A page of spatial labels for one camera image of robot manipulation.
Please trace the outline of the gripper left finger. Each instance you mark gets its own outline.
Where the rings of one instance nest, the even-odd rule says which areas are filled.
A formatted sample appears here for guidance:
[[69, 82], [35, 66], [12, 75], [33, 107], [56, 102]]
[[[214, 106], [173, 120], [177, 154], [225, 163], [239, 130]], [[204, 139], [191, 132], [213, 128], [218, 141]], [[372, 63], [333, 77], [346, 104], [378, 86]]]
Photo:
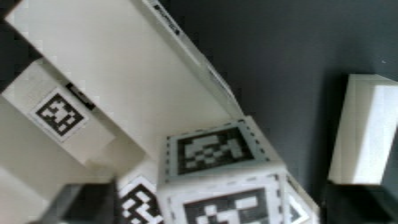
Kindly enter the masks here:
[[115, 182], [67, 184], [28, 224], [122, 224]]

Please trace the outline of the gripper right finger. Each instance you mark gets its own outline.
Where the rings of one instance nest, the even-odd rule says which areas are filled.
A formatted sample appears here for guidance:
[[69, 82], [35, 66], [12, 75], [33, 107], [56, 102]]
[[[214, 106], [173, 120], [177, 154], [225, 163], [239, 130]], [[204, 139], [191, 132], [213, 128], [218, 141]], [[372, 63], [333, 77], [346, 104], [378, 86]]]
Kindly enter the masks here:
[[380, 185], [326, 184], [323, 224], [398, 224], [398, 198]]

